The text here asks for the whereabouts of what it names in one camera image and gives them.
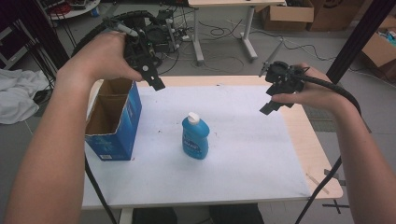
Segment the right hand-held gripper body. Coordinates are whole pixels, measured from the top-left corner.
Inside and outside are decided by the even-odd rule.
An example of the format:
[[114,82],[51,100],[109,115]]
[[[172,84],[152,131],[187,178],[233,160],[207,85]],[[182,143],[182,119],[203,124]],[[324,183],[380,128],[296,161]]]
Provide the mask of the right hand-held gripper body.
[[304,73],[305,70],[302,67],[280,61],[273,62],[266,70],[265,80],[272,84],[266,93],[275,95],[301,91],[304,88],[302,81]]

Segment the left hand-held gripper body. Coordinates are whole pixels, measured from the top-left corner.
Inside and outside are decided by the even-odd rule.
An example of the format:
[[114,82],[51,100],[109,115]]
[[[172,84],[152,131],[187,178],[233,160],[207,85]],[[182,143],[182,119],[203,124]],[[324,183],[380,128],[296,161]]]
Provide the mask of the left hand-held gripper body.
[[124,50],[126,62],[138,72],[156,72],[157,59],[147,35],[145,20],[126,19],[123,24],[128,28]]

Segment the person's right hand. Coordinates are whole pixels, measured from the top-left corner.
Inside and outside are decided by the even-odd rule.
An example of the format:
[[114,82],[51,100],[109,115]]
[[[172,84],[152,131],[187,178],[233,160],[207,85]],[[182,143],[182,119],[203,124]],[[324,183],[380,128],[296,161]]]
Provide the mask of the person's right hand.
[[300,92],[275,94],[272,96],[272,100],[283,104],[308,105],[327,110],[332,114],[341,113],[346,108],[355,108],[344,96],[310,82],[305,84]]

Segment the person's left hand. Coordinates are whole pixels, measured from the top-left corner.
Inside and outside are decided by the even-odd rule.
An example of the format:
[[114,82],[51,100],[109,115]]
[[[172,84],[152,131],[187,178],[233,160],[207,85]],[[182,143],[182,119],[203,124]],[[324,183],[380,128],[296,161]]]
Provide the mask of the person's left hand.
[[142,81],[123,58],[126,34],[103,33],[96,36],[57,73],[56,86],[91,87],[99,79],[127,78]]

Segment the black machine on floor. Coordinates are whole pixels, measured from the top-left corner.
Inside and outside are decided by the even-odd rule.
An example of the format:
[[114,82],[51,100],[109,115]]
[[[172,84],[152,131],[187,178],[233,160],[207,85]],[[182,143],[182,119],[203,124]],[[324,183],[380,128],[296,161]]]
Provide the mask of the black machine on floor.
[[185,28],[176,27],[174,11],[170,9],[160,9],[154,21],[146,26],[145,33],[156,52],[176,52],[180,44],[189,39]]

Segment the grey metal stand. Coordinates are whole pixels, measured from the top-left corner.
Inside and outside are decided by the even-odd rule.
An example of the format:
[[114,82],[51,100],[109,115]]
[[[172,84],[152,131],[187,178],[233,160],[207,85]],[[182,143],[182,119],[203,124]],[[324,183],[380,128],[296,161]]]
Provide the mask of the grey metal stand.
[[276,57],[276,55],[278,54],[280,48],[282,47],[283,43],[284,43],[284,38],[280,38],[279,39],[279,44],[276,46],[276,48],[270,54],[270,56],[267,58],[267,60],[263,63],[262,69],[261,69],[261,71],[259,73],[259,77],[262,77],[267,72],[267,70],[269,69],[271,63],[274,61],[274,58]]

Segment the white table mat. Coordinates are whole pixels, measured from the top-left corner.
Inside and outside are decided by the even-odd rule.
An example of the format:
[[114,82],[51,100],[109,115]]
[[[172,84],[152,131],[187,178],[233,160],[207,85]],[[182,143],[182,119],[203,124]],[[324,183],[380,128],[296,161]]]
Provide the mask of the white table mat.
[[[139,88],[142,111],[128,161],[101,161],[86,150],[106,202],[114,207],[297,200],[309,196],[285,118],[261,107],[264,86]],[[210,129],[202,160],[182,149],[190,112]]]

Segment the open brown cardboard box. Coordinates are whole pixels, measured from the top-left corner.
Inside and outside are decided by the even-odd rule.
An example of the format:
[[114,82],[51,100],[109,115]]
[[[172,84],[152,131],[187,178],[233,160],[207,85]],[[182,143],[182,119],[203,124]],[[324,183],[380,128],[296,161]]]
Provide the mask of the open brown cardboard box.
[[314,21],[310,0],[287,0],[289,5],[269,6],[262,10],[262,27],[266,31],[303,31]]

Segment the round white table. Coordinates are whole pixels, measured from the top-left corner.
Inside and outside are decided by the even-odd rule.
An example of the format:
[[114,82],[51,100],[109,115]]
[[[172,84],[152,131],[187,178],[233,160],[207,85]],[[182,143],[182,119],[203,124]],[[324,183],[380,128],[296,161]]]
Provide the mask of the round white table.
[[52,4],[46,9],[52,20],[65,20],[89,13],[92,17],[98,17],[100,0],[81,0],[79,5],[72,5],[70,2]]

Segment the blue bottle with white cap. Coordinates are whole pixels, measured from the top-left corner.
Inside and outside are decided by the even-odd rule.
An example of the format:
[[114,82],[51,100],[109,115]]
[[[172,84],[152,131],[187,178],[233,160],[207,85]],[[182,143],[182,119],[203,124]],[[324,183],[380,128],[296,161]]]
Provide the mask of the blue bottle with white cap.
[[182,147],[184,152],[196,159],[203,160],[208,153],[208,125],[194,112],[182,120]]

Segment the large brown cardboard box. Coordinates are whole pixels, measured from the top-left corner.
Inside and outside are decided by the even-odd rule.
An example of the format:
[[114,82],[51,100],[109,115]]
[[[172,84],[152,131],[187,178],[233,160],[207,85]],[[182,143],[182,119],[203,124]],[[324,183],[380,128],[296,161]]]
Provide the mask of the large brown cardboard box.
[[307,25],[311,32],[345,30],[361,9],[365,0],[310,0],[314,20]]

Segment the white desk with metal legs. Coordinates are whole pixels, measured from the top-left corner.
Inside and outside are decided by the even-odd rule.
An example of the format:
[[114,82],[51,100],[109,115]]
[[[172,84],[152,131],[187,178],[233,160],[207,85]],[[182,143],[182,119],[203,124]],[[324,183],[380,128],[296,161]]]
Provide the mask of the white desk with metal legs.
[[253,48],[249,33],[255,13],[255,7],[267,7],[272,5],[283,4],[284,0],[188,0],[189,6],[193,8],[193,35],[192,44],[195,52],[196,62],[203,64],[205,62],[204,54],[202,52],[199,41],[199,9],[201,7],[247,7],[246,26],[243,33],[241,33],[241,41],[247,51],[247,56],[250,60],[256,60],[258,55]]

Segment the cardboard box with blue contents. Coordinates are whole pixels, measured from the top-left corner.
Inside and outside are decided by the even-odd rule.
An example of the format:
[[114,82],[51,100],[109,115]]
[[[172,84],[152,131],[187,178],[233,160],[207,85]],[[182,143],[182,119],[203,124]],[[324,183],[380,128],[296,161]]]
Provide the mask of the cardboard box with blue contents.
[[396,82],[396,15],[383,20],[361,52],[377,77]]

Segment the black tape cross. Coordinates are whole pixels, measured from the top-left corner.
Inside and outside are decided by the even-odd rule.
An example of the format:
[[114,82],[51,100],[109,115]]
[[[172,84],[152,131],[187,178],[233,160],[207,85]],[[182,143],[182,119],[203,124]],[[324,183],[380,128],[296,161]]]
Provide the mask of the black tape cross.
[[324,203],[322,206],[326,208],[334,208],[338,214],[341,214],[343,209],[350,208],[348,204],[341,204],[336,200],[332,200],[330,203]]

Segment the white cloth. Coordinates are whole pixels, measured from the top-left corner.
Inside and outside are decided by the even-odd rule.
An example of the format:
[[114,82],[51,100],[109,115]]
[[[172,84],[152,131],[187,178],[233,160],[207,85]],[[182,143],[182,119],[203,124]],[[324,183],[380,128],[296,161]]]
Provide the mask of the white cloth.
[[42,71],[0,69],[0,124],[24,121],[39,109],[34,101],[49,85]]

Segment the white table leg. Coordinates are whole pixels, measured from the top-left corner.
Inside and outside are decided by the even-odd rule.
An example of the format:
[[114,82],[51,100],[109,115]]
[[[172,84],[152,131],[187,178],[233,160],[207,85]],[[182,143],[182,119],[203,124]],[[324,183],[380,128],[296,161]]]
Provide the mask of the white table leg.
[[119,224],[133,224],[133,208],[122,208],[120,211]]

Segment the black metal stand post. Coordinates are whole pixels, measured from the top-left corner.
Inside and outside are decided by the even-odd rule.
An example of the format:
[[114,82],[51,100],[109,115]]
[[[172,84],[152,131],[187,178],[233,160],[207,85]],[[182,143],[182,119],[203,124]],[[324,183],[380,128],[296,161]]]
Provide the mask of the black metal stand post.
[[373,0],[326,73],[333,84],[340,81],[395,6],[396,0]]
[[69,60],[69,56],[37,1],[16,0],[15,5],[21,13],[21,20],[27,29],[37,37],[53,64],[58,69],[64,66]]

